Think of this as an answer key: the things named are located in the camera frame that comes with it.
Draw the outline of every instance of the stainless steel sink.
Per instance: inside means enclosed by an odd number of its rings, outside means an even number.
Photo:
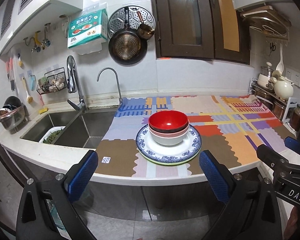
[[[55,126],[66,126],[77,114],[76,111],[47,114],[21,138],[39,142],[49,129]]]
[[[79,113],[58,137],[55,145],[96,149],[114,119],[117,108]]]

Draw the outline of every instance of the blue and white plate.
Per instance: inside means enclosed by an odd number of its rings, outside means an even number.
[[[194,158],[201,148],[199,132],[189,125],[186,138],[172,146],[165,146],[153,140],[148,125],[138,132],[136,137],[140,153],[151,162],[161,165],[178,165]]]

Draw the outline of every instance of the wire basket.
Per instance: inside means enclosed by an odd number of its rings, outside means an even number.
[[[44,74],[37,85],[37,92],[40,95],[61,91],[67,87],[65,68],[58,68]]]

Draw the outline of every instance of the wall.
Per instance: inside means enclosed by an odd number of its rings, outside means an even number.
[[[115,10],[125,5],[137,4],[152,11],[150,0],[84,0],[84,8],[95,5],[96,8],[106,7],[108,16]],[[29,114],[37,111],[40,98],[36,91],[30,91],[30,78],[28,71],[35,74],[37,80],[44,76],[47,71],[66,67],[66,59],[73,55],[85,96],[109,97],[117,96],[117,85],[114,73],[105,71],[97,83],[97,75],[104,67],[114,68],[119,76],[120,87],[123,95],[132,94],[232,94],[244,95],[248,91],[250,78],[254,75],[254,68],[248,65],[236,64],[225,61],[203,61],[187,59],[157,60],[155,54],[154,38],[148,42],[148,51],[145,58],[131,66],[122,66],[114,62],[109,55],[107,43],[102,44],[100,52],[88,55],[78,55],[67,49],[67,40],[61,30],[61,24],[52,28],[48,33],[51,46],[40,53],[31,53],[31,46],[24,43],[17,44],[11,50],[10,55],[14,57],[15,78],[17,91],[11,92],[9,82],[6,81],[5,64],[0,60],[0,87],[4,93],[0,95],[0,107],[2,101],[9,95],[17,95],[23,102],[26,101],[26,93],[22,86],[20,75],[24,75],[28,83],[28,91],[34,97],[34,103],[26,103]],[[20,53],[24,63],[23,68],[18,66],[16,54]],[[54,103],[74,98],[78,102],[77,93],[68,94],[63,90],[48,95],[43,95],[44,103]]]
[[[300,73],[300,11],[293,2],[279,2],[271,4],[278,12],[283,14],[291,21],[290,42],[287,46],[283,44],[283,64],[285,69],[290,68]],[[258,77],[260,72],[259,66],[266,66],[266,62],[272,63],[275,69],[280,61],[280,43],[277,42],[276,50],[270,54],[270,42],[274,40],[266,39],[262,33],[250,30],[251,36],[251,60],[250,65],[255,67],[254,77]],[[300,88],[294,86],[293,97],[298,98],[300,104]]]

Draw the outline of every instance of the blue gripper pad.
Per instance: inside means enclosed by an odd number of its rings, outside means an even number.
[[[285,147],[291,149],[292,151],[300,155],[300,142],[297,141],[296,139],[287,137],[284,140],[284,145]]]
[[[227,204],[230,199],[228,184],[205,151],[200,153],[199,165],[203,173],[206,175],[210,187],[217,199],[222,201],[224,204]]]
[[[97,153],[95,151],[89,151],[88,153],[90,152],[90,156],[88,156],[77,174],[75,174],[74,178],[67,185],[66,191],[68,192],[68,199],[71,204],[80,199],[84,189],[98,166]]]

